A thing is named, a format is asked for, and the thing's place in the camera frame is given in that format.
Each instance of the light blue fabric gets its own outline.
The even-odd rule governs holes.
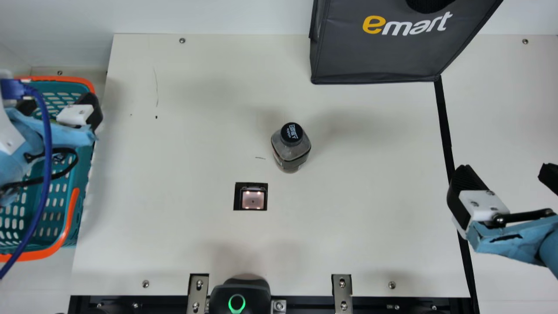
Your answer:
[[[558,265],[545,265],[539,257],[539,251],[545,239],[552,233],[558,233],[557,230],[558,216],[494,229],[475,221],[469,226],[467,240],[475,252],[497,254],[539,266],[551,266],[555,268],[553,272],[556,272]],[[554,254],[558,254],[556,250],[558,248],[554,247]],[[558,263],[558,256],[554,257],[554,263]]]
[[[12,121],[20,121],[33,131],[44,136],[44,128],[42,121],[33,117],[24,116],[15,108],[6,108],[6,113]],[[90,146],[95,142],[96,137],[91,127],[86,125],[79,129],[73,127],[59,125],[56,122],[50,123],[52,129],[52,147],[71,147],[77,148],[81,146]]]
[[[558,278],[558,230],[551,233],[542,242],[539,255],[554,276]]]
[[[24,116],[17,109],[4,108],[6,114],[16,129],[25,138],[25,143],[21,145],[12,155],[0,152],[0,187],[6,183],[18,182],[33,167],[33,165],[42,160],[39,158],[32,163],[27,163],[23,157],[24,153],[31,155],[39,155],[44,151],[44,143],[42,136],[44,128],[42,121],[33,117]],[[52,147],[54,148],[78,148],[82,146],[91,146],[97,139],[93,134],[90,126],[82,126],[75,129],[69,126],[59,125],[51,122],[52,129]],[[0,196],[0,206],[11,204],[17,193]]]

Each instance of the shopping basket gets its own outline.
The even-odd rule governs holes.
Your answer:
[[[44,97],[51,119],[68,104],[72,104],[86,92],[95,92],[88,80],[75,77],[29,77],[30,86]],[[37,108],[33,114],[41,118]],[[49,186],[49,198],[37,229],[18,261],[37,260],[54,254],[62,246],[73,246],[78,239],[85,187],[89,180],[93,147],[76,149],[77,165],[66,176],[53,180]],[[60,162],[53,162],[53,172],[64,170],[74,159],[72,155]],[[43,175],[44,161],[36,163],[24,180]],[[31,223],[41,198],[42,184],[24,187],[16,201],[0,207],[0,262],[7,261],[21,242]]]

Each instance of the robotic hand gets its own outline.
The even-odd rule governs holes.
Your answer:
[[[0,70],[0,207],[12,203],[25,184],[43,182],[42,177],[23,181],[33,165],[45,158],[43,122],[31,116],[37,104],[24,95],[25,83],[28,82],[11,79],[8,71]],[[93,145],[94,131],[102,119],[97,97],[86,93],[60,111],[56,121],[50,120],[54,160],[75,155],[67,172],[78,162],[75,149]],[[51,178],[65,174],[66,171],[53,174]]]
[[[544,164],[539,180],[558,195],[558,166]],[[558,278],[558,216],[550,208],[509,212],[469,165],[458,167],[447,196],[453,222],[475,252],[548,267]],[[507,223],[523,222],[514,226]]]

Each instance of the white wall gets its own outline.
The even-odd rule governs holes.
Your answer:
[[[0,42],[32,66],[106,66],[114,33],[306,34],[312,1],[2,0]],[[557,12],[504,0],[482,33],[558,34]]]
[[[7,69],[14,76],[31,74],[31,66],[0,43],[0,69]]]

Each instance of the gray shopping bag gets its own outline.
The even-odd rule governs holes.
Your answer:
[[[314,84],[436,80],[502,0],[314,0]]]

